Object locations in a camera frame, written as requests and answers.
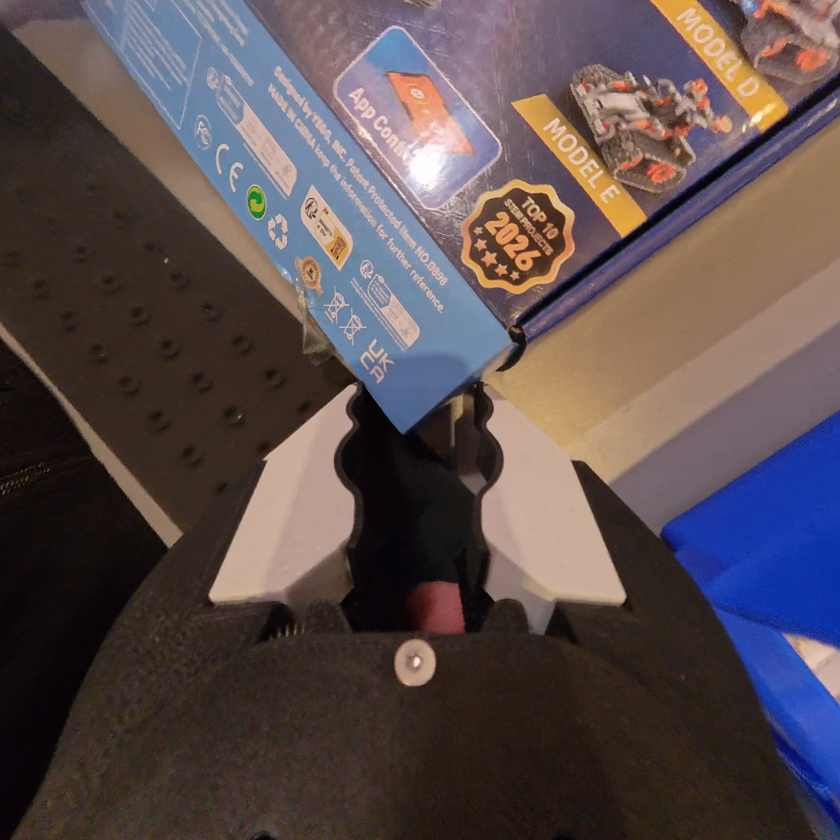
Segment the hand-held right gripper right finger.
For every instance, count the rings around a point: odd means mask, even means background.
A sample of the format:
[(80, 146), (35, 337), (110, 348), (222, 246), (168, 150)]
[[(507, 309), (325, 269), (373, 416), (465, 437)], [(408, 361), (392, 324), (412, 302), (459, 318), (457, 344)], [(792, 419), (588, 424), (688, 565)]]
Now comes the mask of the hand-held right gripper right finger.
[(627, 594), (572, 458), (489, 385), (476, 425), (490, 459), (478, 495), (487, 559), (478, 586), (494, 602), (520, 604), (528, 629), (545, 634), (562, 603), (621, 606)]

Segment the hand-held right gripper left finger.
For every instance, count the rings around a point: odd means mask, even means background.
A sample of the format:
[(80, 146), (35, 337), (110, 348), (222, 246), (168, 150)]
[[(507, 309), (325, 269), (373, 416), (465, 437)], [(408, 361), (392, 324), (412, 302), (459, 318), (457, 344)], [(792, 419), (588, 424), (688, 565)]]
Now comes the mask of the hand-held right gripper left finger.
[(353, 583), (347, 548), (354, 493), (336, 457), (354, 431), (349, 385), (268, 454), (208, 597), (216, 606), (274, 602), (303, 614)]

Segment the blue plastic bin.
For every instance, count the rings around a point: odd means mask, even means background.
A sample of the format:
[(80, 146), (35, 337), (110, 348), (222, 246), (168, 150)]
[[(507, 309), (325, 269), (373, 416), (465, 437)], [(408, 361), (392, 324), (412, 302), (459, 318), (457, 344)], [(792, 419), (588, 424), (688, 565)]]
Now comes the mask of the blue plastic bin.
[(838, 838), (838, 670), (815, 675), (784, 634), (839, 649), (839, 414), (668, 522), (751, 678), (819, 838)]

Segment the blue toy set box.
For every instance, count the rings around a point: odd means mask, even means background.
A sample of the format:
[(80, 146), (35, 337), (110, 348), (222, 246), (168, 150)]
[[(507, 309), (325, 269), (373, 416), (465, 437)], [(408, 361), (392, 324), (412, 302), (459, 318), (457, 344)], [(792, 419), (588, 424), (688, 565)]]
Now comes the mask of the blue toy set box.
[(838, 2), (80, 5), (402, 433), (838, 93)]

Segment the person's right hand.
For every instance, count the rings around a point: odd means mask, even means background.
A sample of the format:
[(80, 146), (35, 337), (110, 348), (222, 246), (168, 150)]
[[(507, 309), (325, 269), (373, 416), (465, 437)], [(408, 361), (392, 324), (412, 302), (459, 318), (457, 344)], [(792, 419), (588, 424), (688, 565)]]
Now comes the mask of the person's right hand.
[(466, 619), (459, 584), (427, 581), (406, 597), (405, 608), (412, 630), (421, 634), (459, 635)]

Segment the black perforated mat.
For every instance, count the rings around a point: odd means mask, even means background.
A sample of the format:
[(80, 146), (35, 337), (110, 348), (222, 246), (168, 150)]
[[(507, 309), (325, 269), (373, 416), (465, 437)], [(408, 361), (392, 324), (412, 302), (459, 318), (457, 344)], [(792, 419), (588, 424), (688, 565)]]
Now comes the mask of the black perforated mat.
[(183, 532), (352, 375), (7, 31), (1, 84), (2, 327)]

